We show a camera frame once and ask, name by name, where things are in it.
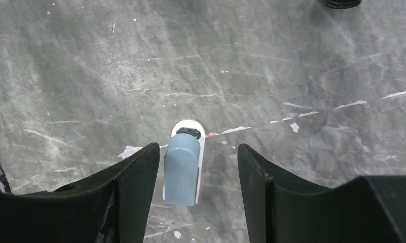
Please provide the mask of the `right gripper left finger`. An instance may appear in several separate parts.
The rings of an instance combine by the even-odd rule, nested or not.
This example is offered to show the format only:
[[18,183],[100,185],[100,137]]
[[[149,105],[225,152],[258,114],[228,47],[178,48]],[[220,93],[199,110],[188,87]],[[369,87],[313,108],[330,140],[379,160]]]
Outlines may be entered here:
[[160,148],[52,192],[0,192],[0,242],[143,242]]

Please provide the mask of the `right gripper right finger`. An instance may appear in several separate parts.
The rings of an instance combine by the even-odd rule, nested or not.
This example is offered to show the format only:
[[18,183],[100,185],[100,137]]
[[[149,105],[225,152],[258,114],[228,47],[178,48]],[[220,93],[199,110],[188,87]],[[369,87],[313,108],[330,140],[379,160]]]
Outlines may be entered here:
[[307,181],[247,144],[238,169],[250,242],[406,242],[406,175]]

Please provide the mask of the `blue mini stapler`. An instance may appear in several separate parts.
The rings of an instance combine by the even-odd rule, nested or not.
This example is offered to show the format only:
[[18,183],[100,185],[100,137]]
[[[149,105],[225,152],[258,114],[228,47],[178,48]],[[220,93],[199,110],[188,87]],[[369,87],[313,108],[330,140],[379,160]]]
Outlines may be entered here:
[[173,127],[164,156],[165,203],[188,207],[198,203],[205,139],[205,130],[195,119],[183,119]]

